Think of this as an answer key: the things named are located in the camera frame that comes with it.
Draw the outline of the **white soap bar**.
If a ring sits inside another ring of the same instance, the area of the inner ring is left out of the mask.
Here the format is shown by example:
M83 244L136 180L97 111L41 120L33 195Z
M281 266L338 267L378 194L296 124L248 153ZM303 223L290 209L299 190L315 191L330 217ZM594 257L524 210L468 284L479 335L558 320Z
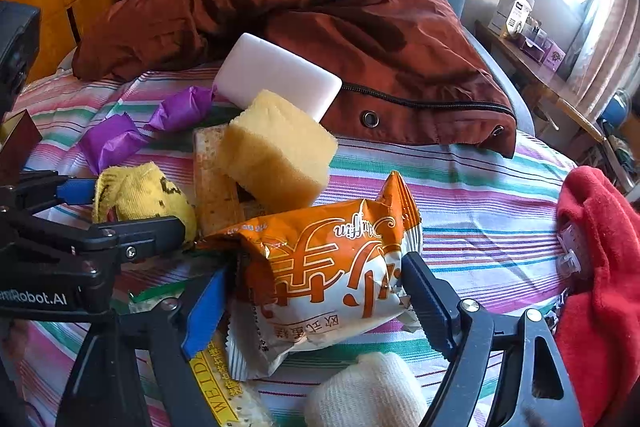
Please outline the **white soap bar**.
M282 96L319 122L340 92L342 80L322 67L244 32L222 62L215 93L246 109L262 90Z

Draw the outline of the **blue bucket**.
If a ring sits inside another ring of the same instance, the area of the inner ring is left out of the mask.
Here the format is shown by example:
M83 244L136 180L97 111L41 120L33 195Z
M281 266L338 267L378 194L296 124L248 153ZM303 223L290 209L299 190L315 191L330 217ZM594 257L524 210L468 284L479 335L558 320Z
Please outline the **blue bucket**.
M602 112L600 119L613 129L618 129L631 111L631 98L622 90L617 90Z

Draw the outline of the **purple snack packet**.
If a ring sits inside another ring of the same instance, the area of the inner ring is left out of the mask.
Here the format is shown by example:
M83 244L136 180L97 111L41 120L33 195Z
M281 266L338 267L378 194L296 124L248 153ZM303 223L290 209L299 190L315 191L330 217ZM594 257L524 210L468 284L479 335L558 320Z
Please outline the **purple snack packet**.
M208 114L213 95L213 88L183 89L160 102L144 129L177 132L192 128Z
M100 174L141 150L148 139L127 113L113 115L85 132L78 142L90 171Z

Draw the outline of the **orange white muffin packet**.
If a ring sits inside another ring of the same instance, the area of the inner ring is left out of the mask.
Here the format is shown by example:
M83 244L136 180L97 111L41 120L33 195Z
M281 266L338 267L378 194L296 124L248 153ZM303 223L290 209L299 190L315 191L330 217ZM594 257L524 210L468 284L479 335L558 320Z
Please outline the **orange white muffin packet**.
M420 211L397 171L375 199L260 216L204 237L198 248L235 269L229 373L268 377L291 352L330 347L408 314L401 263L422 247Z

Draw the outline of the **maroon puffy jacket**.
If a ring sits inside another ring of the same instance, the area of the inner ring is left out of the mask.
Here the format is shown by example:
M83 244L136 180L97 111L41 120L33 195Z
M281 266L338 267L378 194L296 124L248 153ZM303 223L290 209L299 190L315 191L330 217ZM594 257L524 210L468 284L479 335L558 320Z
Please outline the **maroon puffy jacket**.
M122 0L82 37L82 80L129 81L223 60L252 34L341 79L323 126L512 157L516 117L447 0Z

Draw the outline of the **red fleece garment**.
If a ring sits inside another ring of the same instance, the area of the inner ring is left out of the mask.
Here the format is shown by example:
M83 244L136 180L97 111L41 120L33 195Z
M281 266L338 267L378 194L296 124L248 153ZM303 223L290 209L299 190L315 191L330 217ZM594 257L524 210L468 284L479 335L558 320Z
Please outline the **red fleece garment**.
M576 225L590 256L555 342L582 422L597 426L620 413L639 378L639 215L601 170L582 166L563 183L556 220Z

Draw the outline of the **yellow knitted sock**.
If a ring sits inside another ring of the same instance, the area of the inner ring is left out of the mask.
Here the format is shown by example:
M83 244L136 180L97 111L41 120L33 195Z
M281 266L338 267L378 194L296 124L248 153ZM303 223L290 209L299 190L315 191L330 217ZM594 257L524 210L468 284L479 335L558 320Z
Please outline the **yellow knitted sock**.
M194 242L198 227L194 208L153 161L106 168L96 179L93 223L163 217L177 217L184 225L183 244Z

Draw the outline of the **wooden side desk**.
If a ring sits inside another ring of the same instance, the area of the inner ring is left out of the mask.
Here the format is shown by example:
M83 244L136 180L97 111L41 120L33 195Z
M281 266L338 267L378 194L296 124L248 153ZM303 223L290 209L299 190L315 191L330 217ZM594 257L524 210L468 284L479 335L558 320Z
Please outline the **wooden side desk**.
M634 187L634 182L620 165L612 147L602 128L589 120L577 109L577 96L568 89L566 83L551 72L546 66L536 63L531 57L506 38L499 37L489 30L479 20L475 21L474 34L481 44L486 44L489 52L500 52L515 70L524 77L525 88L522 97L529 109L533 109L543 98L578 124L603 150L608 165L613 169L616 181L620 184L624 194Z

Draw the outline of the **gold metal tray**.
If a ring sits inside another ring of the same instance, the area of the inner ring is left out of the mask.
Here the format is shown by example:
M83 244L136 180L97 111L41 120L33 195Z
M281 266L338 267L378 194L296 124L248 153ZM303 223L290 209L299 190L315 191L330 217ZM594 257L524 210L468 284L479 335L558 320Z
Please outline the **gold metal tray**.
M28 158L41 141L41 134L27 110L8 118L1 125L0 183L14 184Z

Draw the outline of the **yellow sponge block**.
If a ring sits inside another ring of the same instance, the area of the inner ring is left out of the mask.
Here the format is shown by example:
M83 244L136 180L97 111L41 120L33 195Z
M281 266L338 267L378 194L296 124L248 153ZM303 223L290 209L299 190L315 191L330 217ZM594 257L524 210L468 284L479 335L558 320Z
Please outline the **yellow sponge block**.
M282 212L310 206L329 183L337 141L282 96L258 93L230 121L217 154L219 168L262 207Z

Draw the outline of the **striped bed sheet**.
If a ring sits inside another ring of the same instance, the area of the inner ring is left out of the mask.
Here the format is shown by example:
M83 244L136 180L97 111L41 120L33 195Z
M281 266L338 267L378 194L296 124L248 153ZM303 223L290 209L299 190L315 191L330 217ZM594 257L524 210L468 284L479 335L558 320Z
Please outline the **striped bed sheet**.
M28 170L91 176L78 141L102 120L127 114L142 127L161 101L190 86L208 88L217 67L182 74L148 72L134 81L83 82L70 72L31 83L15 104L26 109L42 135ZM156 135L125 165L147 161L168 174L194 202L192 131ZM462 297L487 310L513 313L536 307L547 312L564 284L556 271L562 248L555 235L555 207L573 161L524 132L513 158L469 146L382 145L340 139L331 181L318 204L375 197L397 170L420 207L423 258ZM130 294L187 279L194 256L151 259L126 265L116 283L116 306ZM16 369L22 398L36 426L54 426L58 403L88 325L27 322L18 325ZM289 355L277 372L256 384L278 426L305 426L304 402L318 384L355 362L361 353L395 352L409 365L431 401L446 361L428 347L422 332L409 333L398 320L320 351Z

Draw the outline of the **welldal cracker packet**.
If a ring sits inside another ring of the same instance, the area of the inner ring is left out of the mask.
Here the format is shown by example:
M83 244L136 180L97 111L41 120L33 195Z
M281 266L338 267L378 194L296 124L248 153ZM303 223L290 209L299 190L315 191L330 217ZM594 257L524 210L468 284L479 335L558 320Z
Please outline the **welldal cracker packet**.
M221 333L216 332L206 348L194 355L190 366L219 425L274 426L268 407L254 387L231 377Z

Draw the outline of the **white rolled sock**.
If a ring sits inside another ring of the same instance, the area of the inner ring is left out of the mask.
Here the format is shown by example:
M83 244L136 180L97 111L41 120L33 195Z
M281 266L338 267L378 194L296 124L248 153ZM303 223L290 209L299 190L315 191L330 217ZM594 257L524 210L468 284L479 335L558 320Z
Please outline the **white rolled sock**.
M417 426L428 409L408 364L395 353L370 352L312 391L308 426Z

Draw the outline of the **purple box on desk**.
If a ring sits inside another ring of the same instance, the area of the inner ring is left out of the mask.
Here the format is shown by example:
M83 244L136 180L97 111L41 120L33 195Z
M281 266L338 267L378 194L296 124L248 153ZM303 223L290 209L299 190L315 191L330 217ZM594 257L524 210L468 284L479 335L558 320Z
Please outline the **purple box on desk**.
M541 64L550 69L551 72L556 72L562 64L564 57L565 52L555 42L552 42L546 45L544 59Z

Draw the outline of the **brown cracker packet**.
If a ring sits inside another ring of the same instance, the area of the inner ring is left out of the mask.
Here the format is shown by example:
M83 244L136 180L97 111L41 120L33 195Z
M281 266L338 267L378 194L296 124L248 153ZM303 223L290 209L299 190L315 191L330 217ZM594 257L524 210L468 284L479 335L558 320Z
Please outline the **brown cracker packet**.
M220 124L193 132L195 213L201 236L266 214L264 207L218 166L220 142L226 129L226 124Z

